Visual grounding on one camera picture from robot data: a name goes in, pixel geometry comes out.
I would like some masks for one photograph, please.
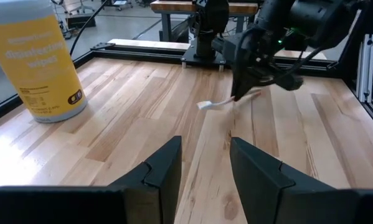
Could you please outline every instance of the yellow container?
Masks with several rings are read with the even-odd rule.
[[[62,121],[87,105],[48,0],[0,0],[0,65],[36,121]]]

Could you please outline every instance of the wood plank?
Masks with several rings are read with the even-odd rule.
[[[196,6],[189,1],[154,1],[150,4],[154,12],[194,12]],[[258,10],[256,3],[229,3],[229,12],[231,14],[255,14]]]
[[[201,111],[229,97],[231,71],[102,58],[78,71],[89,99],[79,115],[39,124],[18,107],[0,119],[0,185],[107,185],[181,135],[176,223],[246,223],[232,136],[333,187],[373,188],[373,120],[341,80]]]
[[[295,51],[295,50],[280,50],[279,52],[277,52],[275,54],[276,57],[289,57],[289,58],[298,58],[300,56],[300,53],[299,51]],[[306,58],[311,52],[309,51],[306,51],[303,53],[303,55],[301,56],[301,58]],[[317,55],[315,55],[313,57],[313,59],[315,60],[326,60],[326,56],[324,56],[324,54],[322,52],[318,53]]]
[[[190,44],[175,43],[175,42],[158,42],[148,40],[126,40],[126,39],[112,39],[109,44],[116,44],[121,46],[137,46],[137,47],[156,47],[161,49],[181,49],[187,50]]]

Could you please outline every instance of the wooden table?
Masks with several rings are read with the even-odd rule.
[[[163,41],[171,40],[171,14],[192,14],[196,11],[191,1],[160,1],[150,4],[155,13],[161,14],[163,25]],[[256,3],[229,3],[229,16],[237,17],[236,32],[243,31],[244,19],[246,16],[253,16],[257,13]]]
[[[232,136],[333,187],[373,188],[373,120],[342,80],[306,77],[297,91],[268,86],[201,111],[229,97],[230,71],[95,58],[78,75],[89,104],[76,117],[40,124],[20,106],[0,119],[0,185],[107,185],[181,135],[175,223],[246,223]]]

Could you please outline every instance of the concrete floor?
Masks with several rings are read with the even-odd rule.
[[[100,1],[84,1],[85,5],[93,6],[98,9]],[[159,30],[161,29],[161,16],[155,14],[150,7],[140,7],[133,4],[132,9],[117,11],[113,7],[106,7],[95,18],[97,26],[85,29],[72,58],[77,58],[89,51],[89,48],[99,42],[107,42],[111,39],[138,39],[138,40],[155,40],[159,41]],[[64,9],[57,7],[58,18],[65,21]],[[174,21],[183,21],[186,15],[172,15]],[[227,29],[232,30],[235,27],[234,22],[229,22]],[[70,49],[75,38],[67,40]],[[324,51],[329,60],[338,60],[346,40],[341,42],[334,49]],[[0,68],[0,101],[3,101],[16,92],[5,74]]]

